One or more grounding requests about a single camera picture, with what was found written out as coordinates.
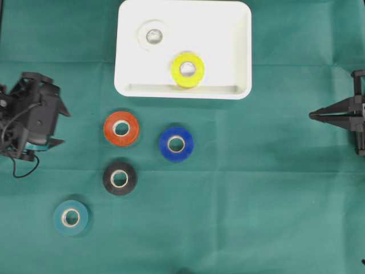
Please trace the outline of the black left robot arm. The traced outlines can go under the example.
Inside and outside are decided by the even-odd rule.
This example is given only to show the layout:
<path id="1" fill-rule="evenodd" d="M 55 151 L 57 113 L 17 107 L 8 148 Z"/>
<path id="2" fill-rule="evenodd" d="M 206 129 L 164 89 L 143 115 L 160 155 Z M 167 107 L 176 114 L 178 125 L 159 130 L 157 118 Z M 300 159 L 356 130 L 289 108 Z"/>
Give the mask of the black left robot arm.
<path id="1" fill-rule="evenodd" d="M 59 115 L 71 116 L 53 79 L 24 72 L 9 92 L 1 85 L 1 155 L 32 162 L 64 143 L 53 138 Z"/>

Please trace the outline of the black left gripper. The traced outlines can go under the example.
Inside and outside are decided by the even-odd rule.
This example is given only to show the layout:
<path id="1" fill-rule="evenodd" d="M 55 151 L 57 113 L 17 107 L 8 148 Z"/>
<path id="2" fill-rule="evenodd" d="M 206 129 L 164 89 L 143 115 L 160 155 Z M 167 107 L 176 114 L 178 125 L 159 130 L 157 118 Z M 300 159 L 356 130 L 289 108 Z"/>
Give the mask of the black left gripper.
<path id="1" fill-rule="evenodd" d="M 8 144 L 46 144 L 55 147 L 58 116 L 70 117 L 53 80 L 37 72 L 24 72 L 8 93 Z"/>

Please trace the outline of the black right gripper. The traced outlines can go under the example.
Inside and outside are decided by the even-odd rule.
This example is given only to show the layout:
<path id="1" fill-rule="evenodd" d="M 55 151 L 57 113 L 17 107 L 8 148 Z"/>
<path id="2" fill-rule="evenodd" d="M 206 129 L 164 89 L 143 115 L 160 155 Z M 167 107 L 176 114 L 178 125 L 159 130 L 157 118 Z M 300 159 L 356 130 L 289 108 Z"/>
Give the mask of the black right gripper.
<path id="1" fill-rule="evenodd" d="M 309 118 L 344 128 L 348 131 L 355 131 L 356 154 L 364 156 L 364 95 L 362 95 L 361 82 L 362 78 L 364 78 L 364 69 L 353 71 L 351 76 L 354 81 L 354 98 L 349 97 L 330 106 L 313 111 L 309 113 Z M 329 115 L 351 112 L 353 101 L 355 102 L 354 114 L 359 117 L 355 119 L 355 127 L 352 124 L 350 116 Z"/>

